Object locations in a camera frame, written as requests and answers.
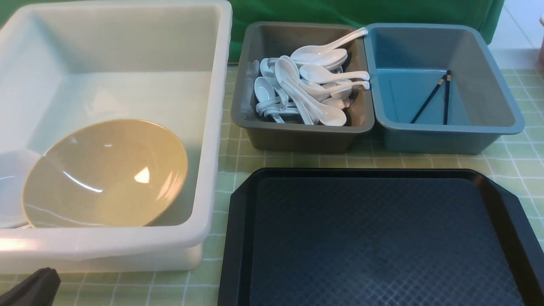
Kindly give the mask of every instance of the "beige bowl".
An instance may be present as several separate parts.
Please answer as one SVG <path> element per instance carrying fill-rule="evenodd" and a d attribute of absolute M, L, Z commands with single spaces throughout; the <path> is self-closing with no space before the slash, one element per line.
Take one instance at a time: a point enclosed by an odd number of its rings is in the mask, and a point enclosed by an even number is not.
<path fill-rule="evenodd" d="M 186 176 L 187 153 L 174 133 L 143 120 L 106 121 L 38 160 L 23 210 L 35 228 L 141 227 L 172 203 Z"/>

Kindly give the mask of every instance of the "blue plastic bin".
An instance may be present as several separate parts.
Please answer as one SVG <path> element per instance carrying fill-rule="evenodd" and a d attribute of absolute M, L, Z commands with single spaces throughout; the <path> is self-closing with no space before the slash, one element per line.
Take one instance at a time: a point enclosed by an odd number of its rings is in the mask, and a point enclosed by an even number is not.
<path fill-rule="evenodd" d="M 479 154 L 525 121 L 491 52 L 469 27 L 376 23 L 364 39 L 376 120 L 392 151 Z M 411 124 L 447 70 L 452 71 L 448 125 L 445 84 Z"/>

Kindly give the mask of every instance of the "textured tray surface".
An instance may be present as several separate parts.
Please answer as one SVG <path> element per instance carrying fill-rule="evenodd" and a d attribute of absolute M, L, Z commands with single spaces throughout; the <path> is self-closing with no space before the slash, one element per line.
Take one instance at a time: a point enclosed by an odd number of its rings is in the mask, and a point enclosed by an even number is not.
<path fill-rule="evenodd" d="M 251 305 L 523 305 L 467 180 L 269 178 L 256 206 Z"/>

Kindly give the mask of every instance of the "floor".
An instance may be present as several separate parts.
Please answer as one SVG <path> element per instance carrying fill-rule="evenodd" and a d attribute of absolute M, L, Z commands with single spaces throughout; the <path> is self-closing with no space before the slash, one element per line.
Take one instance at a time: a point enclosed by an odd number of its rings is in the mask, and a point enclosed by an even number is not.
<path fill-rule="evenodd" d="M 538 62 L 544 27 L 544 0 L 506 0 L 489 45 L 501 69 L 543 69 Z"/>

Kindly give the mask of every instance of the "green checkered tablecloth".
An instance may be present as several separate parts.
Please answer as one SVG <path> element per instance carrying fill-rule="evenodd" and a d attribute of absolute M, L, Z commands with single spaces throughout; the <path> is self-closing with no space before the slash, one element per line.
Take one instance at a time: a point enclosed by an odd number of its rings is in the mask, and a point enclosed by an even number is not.
<path fill-rule="evenodd" d="M 478 156 L 400 154 L 385 151 L 374 134 L 343 155 L 308 155 L 255 150 L 247 134 L 231 124 L 236 68 L 229 68 L 221 127 L 219 172 L 204 261 L 190 272 L 63 274 L 55 306 L 211 306 L 217 303 L 229 197 L 263 167 L 471 168 L 515 193 L 544 247 L 544 71 L 503 70 L 526 120 L 521 134 L 505 136 Z M 0 276 L 0 292 L 26 276 Z"/>

